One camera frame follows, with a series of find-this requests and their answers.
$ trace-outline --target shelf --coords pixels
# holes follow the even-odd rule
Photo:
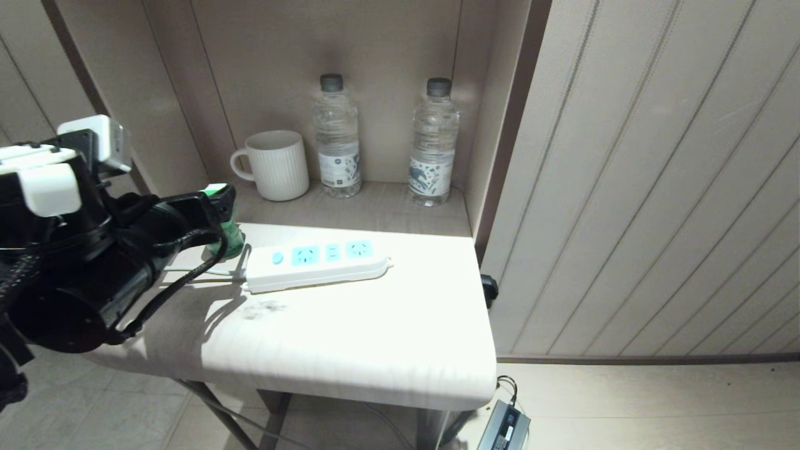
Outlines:
[[[364,182],[354,197],[333,199],[322,192],[318,180],[312,180],[300,198],[271,202],[258,194],[254,183],[229,182],[236,187],[237,222],[471,236],[464,195],[456,189],[440,207],[421,207],[411,202],[405,183]]]

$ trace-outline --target white tabletop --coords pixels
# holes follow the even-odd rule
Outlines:
[[[496,358],[471,238],[252,223],[242,230],[254,247],[372,239],[394,267],[377,279],[258,295],[238,283],[196,282],[139,335],[87,357],[156,376],[418,408],[470,410],[491,399]],[[184,251],[173,265],[196,266],[201,252]]]

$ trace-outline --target white power strip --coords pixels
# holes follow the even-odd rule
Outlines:
[[[290,287],[378,278],[392,266],[371,240],[254,248],[244,288],[254,294]]]

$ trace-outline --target tile floor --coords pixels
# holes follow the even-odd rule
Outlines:
[[[0,450],[239,450],[208,411],[171,380],[116,372],[35,349],[31,393],[0,413]],[[604,367],[499,364],[532,418],[528,449],[800,448],[800,363]],[[259,422],[254,391],[213,387]],[[496,398],[510,394],[498,390]],[[408,408],[379,406],[413,442]],[[478,410],[449,450],[474,450],[490,414]],[[256,440],[259,433],[245,427]],[[358,402],[294,396],[283,433],[318,450],[402,450]],[[281,443],[280,450],[294,450]]]

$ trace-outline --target white mug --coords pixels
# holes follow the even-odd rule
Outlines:
[[[236,159],[247,155],[253,173],[236,167]],[[295,131],[264,131],[245,141],[245,148],[230,156],[230,168],[248,181],[267,200],[296,199],[308,191],[308,167],[302,136]]]

